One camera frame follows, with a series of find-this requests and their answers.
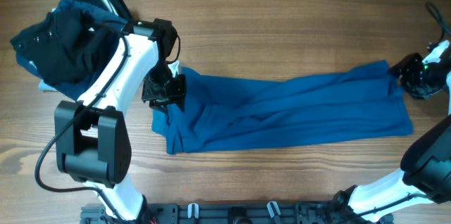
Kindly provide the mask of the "blue polo shirt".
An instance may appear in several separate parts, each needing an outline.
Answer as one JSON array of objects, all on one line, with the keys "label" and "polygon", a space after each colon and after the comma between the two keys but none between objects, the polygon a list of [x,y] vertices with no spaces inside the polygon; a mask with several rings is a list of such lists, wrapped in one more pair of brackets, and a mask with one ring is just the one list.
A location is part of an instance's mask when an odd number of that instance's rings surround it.
[{"label": "blue polo shirt", "polygon": [[385,61],[284,82],[202,75],[185,68],[184,108],[153,114],[169,154],[297,147],[413,131]]}]

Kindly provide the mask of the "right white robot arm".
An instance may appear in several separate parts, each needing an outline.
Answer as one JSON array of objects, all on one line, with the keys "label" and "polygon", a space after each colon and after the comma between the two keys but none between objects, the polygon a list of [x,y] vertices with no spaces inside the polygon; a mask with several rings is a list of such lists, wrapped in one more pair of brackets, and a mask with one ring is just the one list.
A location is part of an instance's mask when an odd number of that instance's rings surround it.
[{"label": "right white robot arm", "polygon": [[[450,90],[450,41],[431,44],[429,54],[411,54],[392,67],[406,93],[428,99]],[[368,185],[338,192],[327,205],[328,223],[380,223],[395,211],[450,200],[450,117],[408,148],[400,168]]]}]

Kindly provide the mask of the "pile of dark clothes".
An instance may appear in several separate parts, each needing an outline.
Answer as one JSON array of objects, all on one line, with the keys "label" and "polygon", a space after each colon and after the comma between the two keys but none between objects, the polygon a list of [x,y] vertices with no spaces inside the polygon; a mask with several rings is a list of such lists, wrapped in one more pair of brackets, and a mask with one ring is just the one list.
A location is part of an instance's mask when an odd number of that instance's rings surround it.
[{"label": "pile of dark clothes", "polygon": [[18,65],[76,100],[101,75],[131,18],[124,0],[60,0],[42,22],[10,43]]}]

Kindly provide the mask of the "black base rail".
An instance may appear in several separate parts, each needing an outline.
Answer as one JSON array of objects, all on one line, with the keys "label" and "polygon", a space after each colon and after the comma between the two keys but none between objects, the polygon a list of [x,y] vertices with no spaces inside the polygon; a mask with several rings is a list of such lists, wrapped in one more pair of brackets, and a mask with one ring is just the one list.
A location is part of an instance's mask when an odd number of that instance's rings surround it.
[{"label": "black base rail", "polygon": [[266,204],[217,204],[191,203],[148,204],[135,220],[117,219],[103,206],[83,207],[81,223],[158,223],[158,224],[329,224],[366,223],[349,208],[332,209],[328,202],[300,201],[282,204],[270,201]]}]

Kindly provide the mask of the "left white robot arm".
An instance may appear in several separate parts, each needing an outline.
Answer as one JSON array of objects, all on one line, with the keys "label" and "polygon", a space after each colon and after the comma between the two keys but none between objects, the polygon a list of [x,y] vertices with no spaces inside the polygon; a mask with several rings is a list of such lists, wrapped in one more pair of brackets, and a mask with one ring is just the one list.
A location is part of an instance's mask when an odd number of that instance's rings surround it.
[{"label": "left white robot arm", "polygon": [[185,109],[186,79],[176,61],[167,61],[180,41],[168,20],[130,20],[121,26],[113,58],[77,101],[55,110],[58,169],[101,199],[105,223],[155,223],[147,200],[128,169],[131,145],[124,116],[138,89],[149,107],[167,113]]}]

